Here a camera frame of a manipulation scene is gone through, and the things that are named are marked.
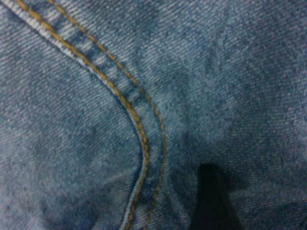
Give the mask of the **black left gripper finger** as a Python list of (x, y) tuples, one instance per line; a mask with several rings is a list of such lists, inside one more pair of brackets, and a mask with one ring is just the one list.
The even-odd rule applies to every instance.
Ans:
[(231, 203), (225, 177), (213, 164), (198, 170), (197, 204), (191, 220), (193, 230), (243, 229)]

